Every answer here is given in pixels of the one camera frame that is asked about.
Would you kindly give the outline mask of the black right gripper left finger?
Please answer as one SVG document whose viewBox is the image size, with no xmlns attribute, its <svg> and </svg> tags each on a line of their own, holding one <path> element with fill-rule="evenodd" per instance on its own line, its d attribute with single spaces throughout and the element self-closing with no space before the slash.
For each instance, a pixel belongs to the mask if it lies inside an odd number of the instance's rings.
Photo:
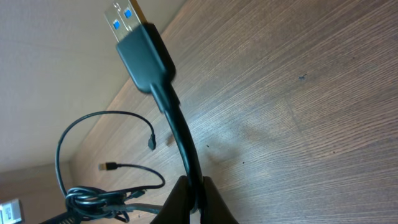
<svg viewBox="0 0 398 224">
<path fill-rule="evenodd" d="M 189 224 L 190 188 L 187 176 L 180 176 L 164 206 L 150 224 Z"/>
</svg>

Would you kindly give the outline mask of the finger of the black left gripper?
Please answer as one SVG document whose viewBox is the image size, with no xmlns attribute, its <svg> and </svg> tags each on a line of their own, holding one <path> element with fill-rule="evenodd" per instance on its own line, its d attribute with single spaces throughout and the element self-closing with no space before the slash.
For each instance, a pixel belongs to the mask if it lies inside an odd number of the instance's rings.
<svg viewBox="0 0 398 224">
<path fill-rule="evenodd" d="M 76 216 L 74 213 L 65 212 L 57 215 L 56 217 L 50 218 L 40 224 L 80 224 L 81 218 Z"/>
</svg>

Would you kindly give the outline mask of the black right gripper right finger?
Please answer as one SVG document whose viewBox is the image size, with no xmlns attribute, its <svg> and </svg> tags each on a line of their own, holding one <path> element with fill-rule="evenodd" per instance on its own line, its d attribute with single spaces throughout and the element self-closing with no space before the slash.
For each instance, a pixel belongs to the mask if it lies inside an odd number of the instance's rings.
<svg viewBox="0 0 398 224">
<path fill-rule="evenodd" d="M 218 192 L 213 180 L 210 177 L 204 176 L 203 185 L 206 203 L 201 212 L 201 224 L 238 224 Z"/>
</svg>

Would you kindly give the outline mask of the black USB cable gold plug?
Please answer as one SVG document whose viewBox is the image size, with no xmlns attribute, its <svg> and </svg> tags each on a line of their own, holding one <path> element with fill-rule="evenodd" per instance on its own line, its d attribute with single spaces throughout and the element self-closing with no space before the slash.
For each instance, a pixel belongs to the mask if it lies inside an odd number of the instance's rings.
<svg viewBox="0 0 398 224">
<path fill-rule="evenodd" d="M 153 23 L 146 20 L 137 1 L 115 1 L 106 10 L 105 18 L 117 40 L 116 50 L 137 89 L 151 94 L 165 115 L 177 143 L 190 188 L 192 212 L 203 210 L 205 190 L 197 151 L 189 127 L 180 110 L 180 102 L 172 87 L 175 65 Z M 149 185 L 107 192 L 94 187 L 73 187 L 66 190 L 60 172 L 60 150 L 55 152 L 55 173 L 67 211 L 83 221 L 114 218 L 129 222 L 134 210 L 157 213 L 160 206 L 128 205 L 126 201 L 145 194 Z"/>
</svg>

